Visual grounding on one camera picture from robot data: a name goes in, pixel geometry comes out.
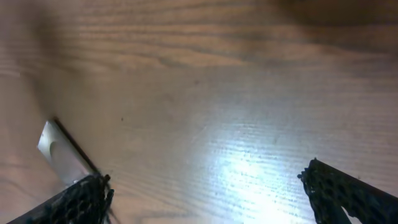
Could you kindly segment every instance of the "black plastic part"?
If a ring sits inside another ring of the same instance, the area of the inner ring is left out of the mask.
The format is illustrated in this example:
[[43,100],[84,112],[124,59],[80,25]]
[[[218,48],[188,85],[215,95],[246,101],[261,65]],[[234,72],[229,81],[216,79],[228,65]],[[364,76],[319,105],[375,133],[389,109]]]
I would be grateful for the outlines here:
[[398,198],[314,159],[297,176],[319,224],[349,224],[342,207],[363,224],[398,223]]
[[108,175],[90,175],[9,224],[102,224],[112,202]]

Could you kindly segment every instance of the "wooden table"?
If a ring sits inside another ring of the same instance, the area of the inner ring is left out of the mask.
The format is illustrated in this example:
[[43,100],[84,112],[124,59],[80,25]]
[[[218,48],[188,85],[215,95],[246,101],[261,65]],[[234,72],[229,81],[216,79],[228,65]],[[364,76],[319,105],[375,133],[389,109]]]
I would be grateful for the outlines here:
[[62,188],[52,116],[120,223],[314,223],[314,157],[398,195],[396,1],[1,4],[1,222]]

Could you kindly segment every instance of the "silver metal plate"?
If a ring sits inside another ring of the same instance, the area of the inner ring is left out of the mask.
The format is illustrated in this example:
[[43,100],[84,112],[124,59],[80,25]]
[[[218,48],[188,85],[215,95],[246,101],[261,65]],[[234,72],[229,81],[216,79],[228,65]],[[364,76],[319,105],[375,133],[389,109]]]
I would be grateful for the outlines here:
[[67,186],[94,173],[54,121],[45,123],[37,148]]

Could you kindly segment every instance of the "black perforated plastic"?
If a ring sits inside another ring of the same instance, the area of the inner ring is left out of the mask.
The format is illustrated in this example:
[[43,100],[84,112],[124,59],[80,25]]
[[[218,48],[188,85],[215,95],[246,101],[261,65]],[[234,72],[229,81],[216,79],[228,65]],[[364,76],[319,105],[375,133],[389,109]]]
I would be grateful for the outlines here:
[[304,184],[317,223],[398,223],[398,198],[332,168],[317,159],[298,178]]
[[10,223],[103,223],[114,192],[109,179],[108,175],[90,175]]

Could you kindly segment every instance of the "black mesh object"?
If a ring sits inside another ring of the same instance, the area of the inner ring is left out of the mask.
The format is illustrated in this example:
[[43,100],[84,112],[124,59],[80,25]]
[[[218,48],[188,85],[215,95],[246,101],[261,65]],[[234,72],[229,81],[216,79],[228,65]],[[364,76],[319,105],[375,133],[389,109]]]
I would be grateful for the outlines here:
[[398,223],[398,198],[314,159],[297,176],[304,184],[317,223]]
[[13,220],[11,224],[102,224],[114,190],[108,175],[90,175]]

